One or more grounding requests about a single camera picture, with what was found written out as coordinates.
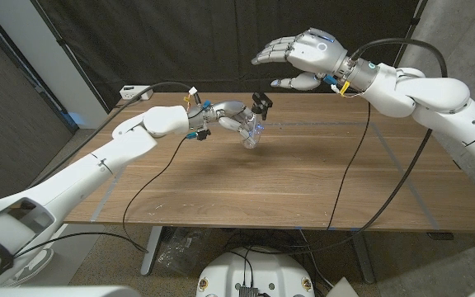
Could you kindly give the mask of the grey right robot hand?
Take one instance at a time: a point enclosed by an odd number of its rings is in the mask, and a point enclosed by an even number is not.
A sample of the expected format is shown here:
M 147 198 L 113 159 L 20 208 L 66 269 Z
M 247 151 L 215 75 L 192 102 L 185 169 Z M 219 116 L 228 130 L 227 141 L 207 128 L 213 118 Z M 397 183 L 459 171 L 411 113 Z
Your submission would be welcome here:
M 272 87 L 309 91 L 321 83 L 333 86 L 336 92 L 352 88 L 366 91 L 376 79 L 379 66 L 365 59 L 352 60 L 336 38 L 319 29 L 271 41 L 253 59 L 252 64 L 289 63 L 300 69 L 294 78 L 278 78 Z

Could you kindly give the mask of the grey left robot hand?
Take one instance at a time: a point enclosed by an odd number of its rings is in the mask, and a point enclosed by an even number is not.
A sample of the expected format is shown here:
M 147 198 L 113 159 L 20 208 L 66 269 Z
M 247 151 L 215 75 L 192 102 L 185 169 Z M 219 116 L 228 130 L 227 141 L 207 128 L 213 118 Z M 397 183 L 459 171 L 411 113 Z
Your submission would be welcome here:
M 187 115 L 190 129 L 196 130 L 198 135 L 208 129 L 208 123 L 217 122 L 227 130 L 238 132 L 243 146 L 248 149 L 258 145 L 263 131 L 261 119 L 241 101 L 214 104 L 206 101 L 200 106 L 192 107 Z

